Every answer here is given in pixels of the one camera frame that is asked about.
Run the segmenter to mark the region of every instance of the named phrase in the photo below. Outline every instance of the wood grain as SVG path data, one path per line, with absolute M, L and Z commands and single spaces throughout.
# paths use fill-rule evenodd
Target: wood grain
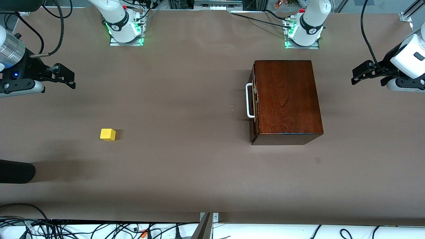
M 311 61 L 255 61 L 260 134 L 323 134 Z

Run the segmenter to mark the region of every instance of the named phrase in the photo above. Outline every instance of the table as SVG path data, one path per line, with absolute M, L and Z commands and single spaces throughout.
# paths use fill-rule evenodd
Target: table
M 44 94 L 1 99 L 0 157 L 38 172 L 34 183 L 0 185 L 1 203 L 67 219 L 193 221 L 214 211 L 238 223 L 423 224 L 425 97 L 379 80 L 351 85 L 351 70 L 371 58 L 358 14 L 330 14 L 320 50 L 296 50 L 278 27 L 226 11 L 160 11 L 143 47 L 109 47 L 100 13 L 74 11 L 61 49 L 43 61 L 73 70 L 76 89 L 46 83 Z M 51 51 L 59 20 L 42 9 L 26 19 Z M 379 59 L 411 31 L 395 14 L 367 14 L 365 30 Z M 38 50 L 22 23 L 16 32 Z M 291 59 L 312 61 L 324 135 L 252 146 L 252 64 Z M 100 140 L 101 128 L 119 140 Z

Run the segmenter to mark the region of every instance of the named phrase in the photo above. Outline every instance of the white handle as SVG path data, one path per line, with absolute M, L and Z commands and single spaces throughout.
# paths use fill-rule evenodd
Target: white handle
M 245 93 L 246 93 L 246 115 L 248 116 L 248 118 L 250 118 L 250 119 L 254 119 L 255 118 L 255 115 L 251 115 L 250 113 L 249 113 L 249 99 L 248 99 L 248 87 L 250 87 L 250 86 L 252 86 L 252 83 L 248 83 L 246 86 L 245 86 Z

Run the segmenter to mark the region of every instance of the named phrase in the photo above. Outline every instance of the yellow cube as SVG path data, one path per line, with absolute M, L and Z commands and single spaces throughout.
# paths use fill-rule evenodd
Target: yellow cube
M 116 131 L 111 128 L 103 128 L 100 131 L 100 139 L 104 141 L 114 141 L 115 140 Z

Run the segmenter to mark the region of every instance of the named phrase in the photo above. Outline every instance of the brown wooden box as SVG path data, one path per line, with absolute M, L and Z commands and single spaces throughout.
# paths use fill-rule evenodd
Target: brown wooden box
M 257 60 L 246 93 L 253 145 L 304 145 L 323 134 L 311 61 Z

